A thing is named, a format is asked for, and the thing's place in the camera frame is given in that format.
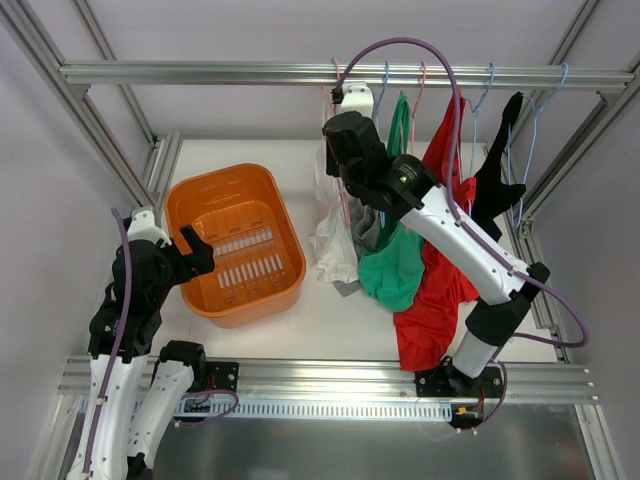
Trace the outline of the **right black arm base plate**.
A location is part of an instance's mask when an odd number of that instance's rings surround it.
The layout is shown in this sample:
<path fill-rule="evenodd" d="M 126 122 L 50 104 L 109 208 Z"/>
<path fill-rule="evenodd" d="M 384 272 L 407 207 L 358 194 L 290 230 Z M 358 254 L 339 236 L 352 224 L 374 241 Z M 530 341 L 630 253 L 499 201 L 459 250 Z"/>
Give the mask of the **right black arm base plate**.
<path fill-rule="evenodd" d="M 432 370 L 414 373 L 416 395 L 437 398 L 498 399 L 504 393 L 504 382 L 498 366 L 486 366 L 476 378 L 470 378 L 456 369 L 452 357 L 445 356 Z"/>

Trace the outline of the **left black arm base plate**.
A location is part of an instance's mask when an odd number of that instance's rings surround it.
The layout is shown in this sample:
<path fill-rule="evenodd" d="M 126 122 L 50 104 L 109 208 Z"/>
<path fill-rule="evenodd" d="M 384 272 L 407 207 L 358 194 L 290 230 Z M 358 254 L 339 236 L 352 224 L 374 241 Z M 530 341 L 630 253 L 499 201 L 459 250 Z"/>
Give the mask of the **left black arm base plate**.
<path fill-rule="evenodd" d="M 207 390 L 237 391 L 239 363 L 230 361 L 208 361 L 206 363 L 205 387 Z"/>

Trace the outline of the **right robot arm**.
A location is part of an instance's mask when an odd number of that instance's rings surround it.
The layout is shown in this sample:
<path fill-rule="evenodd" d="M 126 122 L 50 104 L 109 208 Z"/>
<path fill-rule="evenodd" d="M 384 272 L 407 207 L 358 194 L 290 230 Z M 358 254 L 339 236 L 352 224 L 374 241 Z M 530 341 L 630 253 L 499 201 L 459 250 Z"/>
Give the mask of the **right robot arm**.
<path fill-rule="evenodd" d="M 482 385 L 482 372 L 516 332 L 549 278 L 541 263 L 526 264 L 500 249 L 454 202 L 435 173 L 418 158 L 392 157 L 374 122 L 357 111 L 330 118 L 322 133 L 334 173 L 349 194 L 418 233 L 457 267 L 479 293 L 467 331 L 434 381 L 466 397 Z"/>

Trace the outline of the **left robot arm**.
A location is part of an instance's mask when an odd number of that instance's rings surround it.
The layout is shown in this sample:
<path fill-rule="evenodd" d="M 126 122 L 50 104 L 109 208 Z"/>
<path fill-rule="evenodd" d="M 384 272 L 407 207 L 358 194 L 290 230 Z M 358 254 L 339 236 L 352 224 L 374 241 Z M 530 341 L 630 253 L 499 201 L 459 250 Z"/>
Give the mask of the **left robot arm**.
<path fill-rule="evenodd" d="M 160 440 L 187 391 L 207 382 L 203 345 L 168 342 L 154 365 L 150 390 L 134 405 L 161 307 L 171 289 L 213 271 L 213 249 L 190 226 L 180 229 L 190 248 L 172 240 L 123 238 L 112 264 L 113 278 L 89 323 L 90 389 L 70 479 L 149 479 Z"/>

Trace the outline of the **white tank top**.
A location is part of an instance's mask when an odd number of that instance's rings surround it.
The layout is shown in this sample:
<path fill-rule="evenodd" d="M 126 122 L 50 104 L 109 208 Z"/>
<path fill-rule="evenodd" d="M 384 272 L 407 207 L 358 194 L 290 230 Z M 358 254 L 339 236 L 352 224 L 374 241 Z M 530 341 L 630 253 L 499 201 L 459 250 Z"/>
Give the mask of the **white tank top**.
<path fill-rule="evenodd" d="M 320 221 L 310 236 L 313 267 L 324 283 L 358 280 L 358 259 L 350 230 L 349 195 L 339 177 L 326 173 L 327 148 L 321 140 L 314 161 L 313 191 Z"/>

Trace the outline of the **pink wire hanger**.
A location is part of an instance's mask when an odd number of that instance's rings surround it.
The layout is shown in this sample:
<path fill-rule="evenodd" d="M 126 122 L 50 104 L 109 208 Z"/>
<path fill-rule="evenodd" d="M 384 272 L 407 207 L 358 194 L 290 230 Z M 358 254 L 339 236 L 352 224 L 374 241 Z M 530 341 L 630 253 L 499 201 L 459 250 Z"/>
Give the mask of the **pink wire hanger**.
<path fill-rule="evenodd" d="M 333 57 L 331 59 L 331 63 L 335 69 L 336 79 L 339 80 L 341 77 L 339 62 L 335 57 Z M 323 121 L 326 122 L 329 118 L 333 117 L 337 113 L 337 107 L 333 104 L 333 101 L 330 99 L 330 92 L 328 87 L 321 86 L 320 92 L 323 97 L 322 118 L 323 118 Z M 351 218 L 350 218 L 349 202 L 347 199 L 344 183 L 340 178 L 336 178 L 336 185 L 338 188 L 338 194 L 339 194 L 344 224 L 345 224 L 345 227 L 349 229 Z"/>

